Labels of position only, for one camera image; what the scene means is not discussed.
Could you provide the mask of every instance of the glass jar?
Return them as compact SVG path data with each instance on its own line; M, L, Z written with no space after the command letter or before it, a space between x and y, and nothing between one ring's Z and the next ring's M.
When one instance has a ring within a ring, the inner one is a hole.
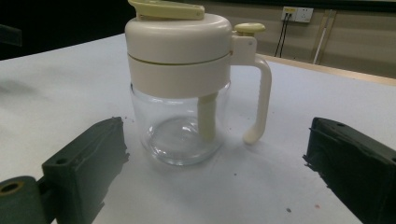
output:
M139 138L160 161L187 165L212 156L223 144L230 83L220 91L189 99L147 95L131 85Z

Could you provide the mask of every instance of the table surface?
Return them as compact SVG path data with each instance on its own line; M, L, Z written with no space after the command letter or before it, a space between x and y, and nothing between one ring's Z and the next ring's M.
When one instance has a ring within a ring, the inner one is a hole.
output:
M177 167L138 142L123 35L0 62L0 180L42 176L41 164L94 123L122 117L131 153L94 223L360 223L304 166L314 117L335 119L396 148L396 87L269 63L266 133L245 146L259 71L232 69L227 141Z

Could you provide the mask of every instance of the electrical outlet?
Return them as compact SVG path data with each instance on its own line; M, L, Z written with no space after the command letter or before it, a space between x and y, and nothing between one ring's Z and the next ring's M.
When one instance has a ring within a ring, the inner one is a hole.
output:
M297 12L295 13L295 21L298 22L310 22L312 13L314 12L313 8L309 7L298 7Z
M282 21L284 21L285 18L286 18L286 20L288 19L286 17L286 13L291 14L291 16L289 17L289 21L295 21L296 20L296 14L297 14L297 7L283 7L282 16L280 17L280 19Z

